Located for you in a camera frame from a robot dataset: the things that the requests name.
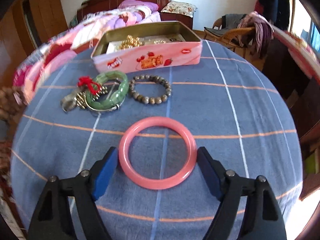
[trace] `white stripe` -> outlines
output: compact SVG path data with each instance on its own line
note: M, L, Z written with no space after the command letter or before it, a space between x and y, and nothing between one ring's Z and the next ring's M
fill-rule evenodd
M110 92L109 92L108 95L107 95L107 99L111 96L111 93L112 93L115 85L116 85L116 84L113 84L113 85L112 85L112 88L110 89ZM98 114L98 117L97 117L97 119L96 119L96 122L95 122L94 125L93 125L93 129L92 129L92 132L91 132L91 134L90 134L90 136L89 136L89 140L88 140L88 142L87 142L87 146L85 147L84 154L83 154L83 157L82 157L82 161L81 161L81 163L80 163L80 167L79 167L79 170L78 170L78 173L77 173L77 174L79 174L79 173L82 171L83 166L84 166L84 162L85 162L85 160L87 159L89 147L90 147L90 144L91 144L91 141L92 141L92 138L93 138L93 134L94 134L95 131L96 131L96 128L97 128L97 125L98 125L100 116L101 116L101 113ZM70 205L70 213L71 213L71 214L72 214L72 210L73 210L73 206L74 206L74 205L75 205L75 199L72 200L71 205Z
M259 80L260 80L260 82L261 82L262 86L263 86L263 87L264 87L264 89L266 90L266 87L264 86L264 84L263 84L262 80L260 79L260 77L258 76L258 74L255 72L254 67L253 67L251 64L250 64L250 67L252 68L252 70L253 70L253 72L255 73L255 75L259 78ZM272 105L273 105L274 110L276 111L276 115L277 115L277 117L278 117L278 120L279 120L279 123L280 123L281 129L282 129L282 131L283 131L285 144L287 145L287 149L288 149L289 157L290 157L290 163L291 163L292 170L293 170L293 179L294 179L294 184L295 184L295 185L297 185L297 176L296 176L296 173L295 173L295 169L294 169L294 165L293 165L293 160L292 160L291 151L290 151L290 148L289 148L289 144L288 144L287 136L286 136L286 133L284 132L282 122L281 122L280 117L279 117L279 115L278 115L278 111L277 111L277 109L276 109L276 107L275 107L275 105L274 105L274 103L273 103L273 101L272 101L272 99L271 99L271 96L270 96L270 94L269 94L268 90L266 90L266 92L267 92L267 94L268 94L268 97L269 97L269 99L270 99L270 101L271 101Z
M55 77L55 79L52 81L51 85L49 86L49 88L46 90L46 92L44 93L44 95L41 97L41 99L39 100L39 103L38 105L36 106L36 108L33 110L32 114L31 114L31 117L34 117L41 105L43 104L44 100L47 98L48 94L50 93L52 87L55 85L55 83L57 82L57 80L60 78L60 76L62 75L62 73L64 72L64 70L66 69L68 64L64 65L64 67L59 71L58 75ZM24 127L19 139L18 139L18 142L17 144L15 145L15 151L16 152L19 152L19 146L20 146L20 143L22 142L23 138L25 137L30 125L31 125L31 122L32 122L32 119L30 118L26 124L26 126Z
M207 40L205 40L208 44L208 47L209 47L209 50L212 54L212 57L214 59L214 61L216 62L216 65L217 65L217 68L218 70L220 71L220 74L221 74L221 77L223 79L223 83L225 85L225 88L226 88L226 91L227 91L227 94L228 94L228 98L229 98L229 101L230 101L230 104L231 104L231 108L232 108L232 112L233 112L233 116L235 118L235 121L236 121L236 126L237 126L237 130L238 130L238 135L239 135L239 142L240 142L240 149L241 149L241 154L242 154L242 160L243 160L243 164L244 164L244 171L245 171L245 175L247 178L249 178L249 172L248 172L248 166L247 166L247 161L246 161L246 158L245 158L245 154L244 154L244 149L243 149L243 143L242 143L242 135L241 135L241 132L240 132L240 126L239 126L239 123L238 123L238 118L237 118L237 115L236 115L236 110L235 110L235 107L233 105L233 102L232 102L232 98L231 98L231 95L230 95L230 92L229 92L229 88L227 86L227 82L226 82L226 79L224 78L224 75L219 67L219 64L216 60L216 57L214 56L213 54L213 51L209 45L209 42Z

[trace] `blue gripper pad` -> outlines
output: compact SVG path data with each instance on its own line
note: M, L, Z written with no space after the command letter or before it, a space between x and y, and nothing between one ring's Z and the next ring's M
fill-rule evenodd
M90 169L91 196L97 201L108 187L118 165L118 149L111 147L102 160L96 161Z
M198 149L197 163L211 195L221 201L225 194L224 173L226 170L219 161L212 159L205 147Z

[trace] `red string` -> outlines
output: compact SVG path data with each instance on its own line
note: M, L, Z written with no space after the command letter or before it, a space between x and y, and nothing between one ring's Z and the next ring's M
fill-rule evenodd
M90 77L80 77L78 82L78 87L87 85L91 94L95 95L100 91L101 85L99 83L94 82Z

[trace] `pink tin box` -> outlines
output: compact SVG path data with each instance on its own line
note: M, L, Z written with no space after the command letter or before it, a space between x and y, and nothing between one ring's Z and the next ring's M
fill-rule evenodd
M127 36L139 37L145 45L114 51L115 44ZM166 43L154 44L153 41ZM168 66L198 64L202 40L178 21L132 25L104 33L91 58L99 73L119 70L124 73Z

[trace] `wooden floor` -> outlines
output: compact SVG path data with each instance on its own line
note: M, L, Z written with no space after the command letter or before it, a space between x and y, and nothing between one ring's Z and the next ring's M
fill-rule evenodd
M204 32L203 31L197 31L197 30L193 30L201 39L203 39L204 37ZM236 54L238 54L239 56L243 56L243 50L242 49L238 49L236 48ZM250 55L250 52L249 50L247 50L246 52L246 56L245 56L245 59L247 61L249 61L252 65L254 65L258 70L262 71L263 69L263 64L264 64L264 61L265 59L256 59L256 60L253 60L252 59L252 56Z

